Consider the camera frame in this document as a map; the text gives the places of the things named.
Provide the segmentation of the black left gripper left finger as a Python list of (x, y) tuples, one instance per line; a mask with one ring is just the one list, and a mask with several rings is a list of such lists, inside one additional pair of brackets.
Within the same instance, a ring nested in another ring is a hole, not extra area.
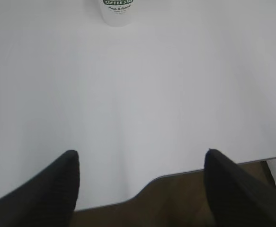
[(0, 198), (0, 227), (68, 227), (80, 186), (79, 154), (68, 150)]

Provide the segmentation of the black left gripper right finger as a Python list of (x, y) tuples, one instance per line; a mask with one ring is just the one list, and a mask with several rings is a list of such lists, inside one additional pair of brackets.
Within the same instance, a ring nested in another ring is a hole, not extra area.
[(205, 155), (204, 185), (217, 226), (276, 227), (276, 189), (216, 149)]

